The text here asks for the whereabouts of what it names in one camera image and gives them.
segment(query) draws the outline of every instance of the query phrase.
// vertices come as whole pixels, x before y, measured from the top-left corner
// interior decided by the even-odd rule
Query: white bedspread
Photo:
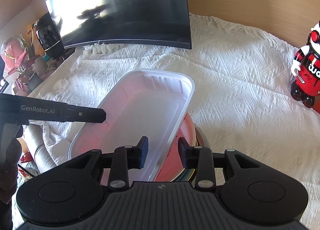
[[[190,19],[192,50],[90,46],[54,86],[44,82],[34,97],[97,107],[131,70],[185,73],[196,83],[188,112],[211,149],[235,148],[302,182],[309,193],[302,223],[320,229],[320,116],[290,96],[289,67],[297,49],[260,29],[214,17]],[[65,162],[83,124],[42,125],[48,152],[56,164]]]

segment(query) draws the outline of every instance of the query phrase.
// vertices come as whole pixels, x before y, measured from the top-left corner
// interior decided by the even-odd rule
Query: monitor screen
[[[46,0],[65,48],[96,42],[191,49],[187,0]]]

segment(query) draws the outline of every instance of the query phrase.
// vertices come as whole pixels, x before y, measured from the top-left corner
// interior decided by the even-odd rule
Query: blanket fringe
[[[93,55],[93,54],[110,54],[119,49],[122,49],[125,44],[99,44],[95,43],[92,45],[84,46],[84,55]]]

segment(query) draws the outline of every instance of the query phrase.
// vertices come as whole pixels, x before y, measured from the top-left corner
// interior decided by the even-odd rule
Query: robot figurine
[[[311,29],[307,45],[297,51],[291,73],[297,77],[291,85],[292,97],[312,108],[315,97],[320,96],[320,21]]]

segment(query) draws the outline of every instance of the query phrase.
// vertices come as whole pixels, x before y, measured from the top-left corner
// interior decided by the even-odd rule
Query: wooden wall
[[[188,0],[188,5],[193,14],[258,27],[297,47],[320,19],[320,0]]]

